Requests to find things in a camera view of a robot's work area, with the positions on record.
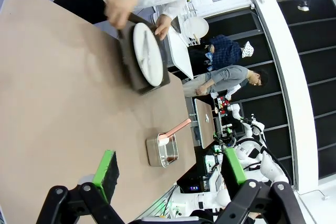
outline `pink spatula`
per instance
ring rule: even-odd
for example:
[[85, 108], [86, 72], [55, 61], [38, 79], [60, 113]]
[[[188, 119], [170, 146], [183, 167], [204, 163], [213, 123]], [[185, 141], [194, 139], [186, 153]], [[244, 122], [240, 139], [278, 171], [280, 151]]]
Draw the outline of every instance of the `pink spatula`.
[[186, 127], [188, 124], [191, 123], [190, 119], [187, 119], [185, 121], [183, 121], [182, 123], [180, 123], [178, 126], [172, 128], [170, 131], [168, 131], [165, 134], [162, 134], [158, 137], [159, 140], [159, 146], [163, 146], [166, 145], [169, 142], [169, 137], [171, 137], [172, 135], [174, 135], [177, 131], [179, 131], [180, 129], [182, 129], [183, 127]]

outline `gray shirt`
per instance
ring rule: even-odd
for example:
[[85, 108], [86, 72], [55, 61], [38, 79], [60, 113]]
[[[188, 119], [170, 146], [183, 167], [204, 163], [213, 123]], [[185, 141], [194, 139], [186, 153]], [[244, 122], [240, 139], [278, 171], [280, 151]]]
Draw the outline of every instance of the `gray shirt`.
[[246, 79], [247, 72], [247, 68], [232, 65], [206, 73], [206, 81], [212, 79], [215, 82], [215, 84], [210, 87], [210, 93], [227, 90], [240, 84]]

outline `beige pants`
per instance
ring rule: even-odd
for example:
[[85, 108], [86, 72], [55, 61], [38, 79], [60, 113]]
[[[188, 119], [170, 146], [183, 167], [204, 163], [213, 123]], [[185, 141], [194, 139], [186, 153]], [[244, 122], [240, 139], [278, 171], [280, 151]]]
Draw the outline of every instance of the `beige pants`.
[[[203, 85], [206, 82], [206, 75], [201, 74], [194, 80], [188, 81], [185, 84], [183, 84], [183, 91], [184, 91], [184, 97], [195, 97], [196, 89], [198, 89], [201, 85]], [[202, 95], [209, 94], [210, 88], [207, 89], [206, 93]]]

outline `black hair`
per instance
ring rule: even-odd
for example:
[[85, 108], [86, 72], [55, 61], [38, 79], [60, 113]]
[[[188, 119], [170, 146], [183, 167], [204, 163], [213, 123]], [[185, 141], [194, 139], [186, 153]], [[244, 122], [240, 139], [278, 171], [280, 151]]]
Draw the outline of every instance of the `black hair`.
[[268, 83], [268, 73], [264, 70], [254, 71], [260, 75], [261, 85], [265, 86]]

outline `white patterned cap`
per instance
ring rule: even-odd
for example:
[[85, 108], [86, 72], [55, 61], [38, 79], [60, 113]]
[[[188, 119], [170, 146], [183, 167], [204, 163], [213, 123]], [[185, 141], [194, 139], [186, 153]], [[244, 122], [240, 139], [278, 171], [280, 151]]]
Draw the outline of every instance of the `white patterned cap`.
[[251, 46], [250, 42], [246, 42], [244, 49], [243, 49], [243, 58], [251, 57], [253, 55], [254, 48]]

